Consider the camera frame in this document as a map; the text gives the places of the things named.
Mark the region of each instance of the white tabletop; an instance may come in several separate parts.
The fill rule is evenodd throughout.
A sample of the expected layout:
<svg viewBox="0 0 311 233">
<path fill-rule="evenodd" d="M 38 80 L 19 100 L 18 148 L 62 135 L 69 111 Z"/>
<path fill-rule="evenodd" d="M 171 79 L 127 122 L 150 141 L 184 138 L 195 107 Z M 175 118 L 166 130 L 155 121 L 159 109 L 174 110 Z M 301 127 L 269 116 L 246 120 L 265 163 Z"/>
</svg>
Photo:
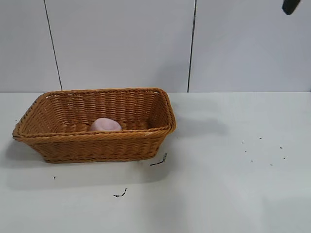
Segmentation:
<svg viewBox="0 0 311 233">
<path fill-rule="evenodd" d="M 11 138 L 38 95 L 0 94 L 0 232 L 311 232 L 311 93 L 170 94 L 154 159 L 85 164 Z"/>
</svg>

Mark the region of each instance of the pink object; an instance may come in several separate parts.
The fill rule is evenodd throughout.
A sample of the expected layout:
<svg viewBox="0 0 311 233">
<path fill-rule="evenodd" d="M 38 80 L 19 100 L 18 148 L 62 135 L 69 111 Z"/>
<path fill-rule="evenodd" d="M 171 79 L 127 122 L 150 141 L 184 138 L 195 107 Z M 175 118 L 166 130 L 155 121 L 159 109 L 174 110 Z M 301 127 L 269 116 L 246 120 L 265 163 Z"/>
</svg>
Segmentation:
<svg viewBox="0 0 311 233">
<path fill-rule="evenodd" d="M 108 118 L 99 118 L 91 125 L 90 131 L 121 131 L 121 125 Z"/>
</svg>

